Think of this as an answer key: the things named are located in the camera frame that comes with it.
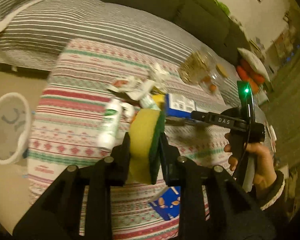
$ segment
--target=lid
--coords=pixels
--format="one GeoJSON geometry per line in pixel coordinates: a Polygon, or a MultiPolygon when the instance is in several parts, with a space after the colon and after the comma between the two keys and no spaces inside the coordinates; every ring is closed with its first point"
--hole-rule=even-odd
{"type": "Polygon", "coordinates": [[[222,75],[223,77],[228,77],[229,75],[228,75],[228,72],[226,71],[226,69],[223,67],[223,65],[221,65],[221,64],[217,64],[216,65],[216,69],[217,69],[217,71],[218,71],[218,73],[220,74],[220,75],[222,75]]]}
{"type": "Polygon", "coordinates": [[[114,98],[111,98],[111,100],[110,100],[109,103],[120,105],[121,104],[121,100],[118,97],[114,97],[114,98]]]}

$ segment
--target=sleeve cuff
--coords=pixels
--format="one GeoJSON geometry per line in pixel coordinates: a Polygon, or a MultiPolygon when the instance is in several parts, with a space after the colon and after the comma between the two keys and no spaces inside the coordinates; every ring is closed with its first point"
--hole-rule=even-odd
{"type": "Polygon", "coordinates": [[[268,207],[272,206],[283,192],[285,185],[283,173],[281,171],[275,171],[275,173],[277,174],[277,179],[271,186],[269,194],[265,198],[258,200],[258,204],[261,207],[261,210],[265,210],[268,207]]]}

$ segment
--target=crumpled paper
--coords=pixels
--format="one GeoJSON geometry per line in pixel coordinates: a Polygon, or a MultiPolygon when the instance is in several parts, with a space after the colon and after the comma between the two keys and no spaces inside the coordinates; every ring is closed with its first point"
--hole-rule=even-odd
{"type": "Polygon", "coordinates": [[[141,80],[134,76],[116,78],[107,89],[116,93],[126,93],[132,100],[138,101],[151,91],[155,81],[141,80]]]}
{"type": "Polygon", "coordinates": [[[169,75],[169,72],[161,68],[157,62],[150,65],[149,78],[155,81],[154,86],[162,93],[167,93],[165,81],[168,79],[169,75]]]}

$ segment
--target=white basket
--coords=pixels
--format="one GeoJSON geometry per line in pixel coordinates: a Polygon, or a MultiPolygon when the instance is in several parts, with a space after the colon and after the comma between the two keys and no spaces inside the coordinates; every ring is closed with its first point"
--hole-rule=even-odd
{"type": "Polygon", "coordinates": [[[0,164],[17,162],[28,148],[31,111],[19,93],[0,97],[0,164]]]}

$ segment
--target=clear plastic container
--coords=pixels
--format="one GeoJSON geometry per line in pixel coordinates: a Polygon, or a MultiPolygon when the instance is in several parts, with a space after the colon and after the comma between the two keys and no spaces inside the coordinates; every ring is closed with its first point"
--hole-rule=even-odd
{"type": "Polygon", "coordinates": [[[199,84],[216,68],[215,58],[204,48],[193,52],[178,69],[180,78],[186,84],[199,84]]]}
{"type": "Polygon", "coordinates": [[[214,93],[217,89],[222,90],[225,84],[225,79],[228,74],[221,64],[216,64],[214,68],[207,73],[201,80],[199,85],[206,92],[214,93]]]}

